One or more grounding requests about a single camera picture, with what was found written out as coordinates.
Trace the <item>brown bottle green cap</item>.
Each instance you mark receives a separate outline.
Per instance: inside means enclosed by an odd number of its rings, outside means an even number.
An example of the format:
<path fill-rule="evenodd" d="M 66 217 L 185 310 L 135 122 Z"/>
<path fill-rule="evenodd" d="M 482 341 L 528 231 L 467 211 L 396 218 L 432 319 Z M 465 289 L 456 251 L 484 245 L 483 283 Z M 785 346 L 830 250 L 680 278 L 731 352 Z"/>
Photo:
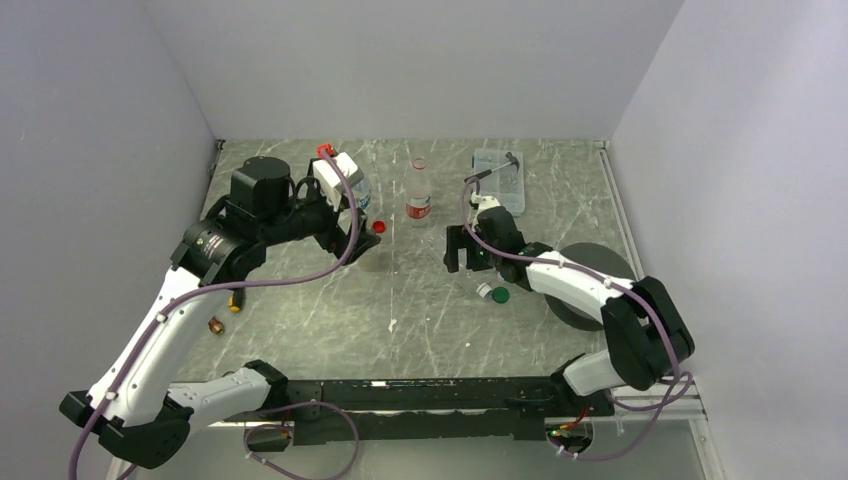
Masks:
<path fill-rule="evenodd" d="M 370 248 L 357 259 L 356 265 L 366 273 L 390 273 L 393 269 L 391 246 L 379 244 Z"/>

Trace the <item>blue label water bottle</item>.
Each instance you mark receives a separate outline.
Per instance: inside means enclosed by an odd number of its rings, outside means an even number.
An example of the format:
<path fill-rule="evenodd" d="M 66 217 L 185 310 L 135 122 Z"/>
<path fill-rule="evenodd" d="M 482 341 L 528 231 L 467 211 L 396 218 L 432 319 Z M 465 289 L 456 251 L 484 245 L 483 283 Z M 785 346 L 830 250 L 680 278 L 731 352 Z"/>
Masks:
<path fill-rule="evenodd" d="M 372 203 L 372 185 L 367 176 L 364 176 L 354 187 L 353 193 L 357 206 L 363 212 L 368 213 Z"/>

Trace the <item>clear unlabeled plastic bottle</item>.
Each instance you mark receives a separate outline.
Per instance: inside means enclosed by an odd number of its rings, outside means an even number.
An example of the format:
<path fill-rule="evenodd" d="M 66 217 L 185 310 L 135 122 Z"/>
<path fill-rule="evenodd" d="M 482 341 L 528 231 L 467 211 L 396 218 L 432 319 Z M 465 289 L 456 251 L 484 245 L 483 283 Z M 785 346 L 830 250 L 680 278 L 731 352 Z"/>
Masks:
<path fill-rule="evenodd" d="M 484 301 L 491 299 L 493 287 L 488 283 L 488 277 L 482 272 L 475 272 L 467 267 L 467 255 L 464 248 L 458 251 L 458 270 L 454 273 L 447 271 L 444 263 L 446 236 L 442 229 L 429 230 L 423 243 L 426 244 L 431 257 L 435 260 L 438 270 L 446 274 L 454 284 L 468 295 L 479 297 Z"/>

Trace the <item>red label clear bottle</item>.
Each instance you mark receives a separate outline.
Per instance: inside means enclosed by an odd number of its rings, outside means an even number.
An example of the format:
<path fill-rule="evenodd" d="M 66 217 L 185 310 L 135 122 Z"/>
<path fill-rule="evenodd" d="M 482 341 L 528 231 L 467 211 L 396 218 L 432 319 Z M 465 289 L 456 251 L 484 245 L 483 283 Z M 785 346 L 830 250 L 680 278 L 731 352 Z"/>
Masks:
<path fill-rule="evenodd" d="M 423 157 L 413 158 L 405 173 L 405 211 L 409 218 L 422 221 L 432 209 L 433 187 L 430 181 L 428 161 Z"/>

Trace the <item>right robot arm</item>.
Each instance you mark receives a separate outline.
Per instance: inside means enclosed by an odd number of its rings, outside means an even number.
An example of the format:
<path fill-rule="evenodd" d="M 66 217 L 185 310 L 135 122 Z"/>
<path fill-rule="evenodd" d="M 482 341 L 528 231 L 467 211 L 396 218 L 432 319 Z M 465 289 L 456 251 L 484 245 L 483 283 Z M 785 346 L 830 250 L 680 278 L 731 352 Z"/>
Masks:
<path fill-rule="evenodd" d="M 646 276 L 604 275 L 553 247 L 528 242 L 501 206 L 480 207 L 466 225 L 445 229 L 443 263 L 450 273 L 496 270 L 507 282 L 557 300 L 599 325 L 605 350 L 579 356 L 554 374 L 551 401 L 574 415 L 591 394 L 628 386 L 645 391 L 695 351 L 695 342 L 665 285 Z"/>

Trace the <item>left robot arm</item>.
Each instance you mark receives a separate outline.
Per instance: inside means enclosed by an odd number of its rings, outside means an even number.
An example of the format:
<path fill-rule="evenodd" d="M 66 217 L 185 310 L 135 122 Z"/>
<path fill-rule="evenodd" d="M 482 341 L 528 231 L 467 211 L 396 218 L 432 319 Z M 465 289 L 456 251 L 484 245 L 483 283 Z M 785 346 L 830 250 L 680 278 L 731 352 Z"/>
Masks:
<path fill-rule="evenodd" d="M 218 421 L 251 411 L 279 417 L 290 400 L 288 380 L 264 361 L 193 386 L 176 385 L 175 375 L 216 311 L 252 287 L 249 275 L 269 248 L 313 238 L 344 266 L 379 243 L 353 191 L 363 178 L 348 154 L 329 146 L 301 180 L 283 160 L 247 159 L 233 171 L 229 192 L 186 229 L 118 359 L 90 388 L 68 393 L 61 413 L 114 457 L 144 469 L 160 467 L 190 435 Z"/>

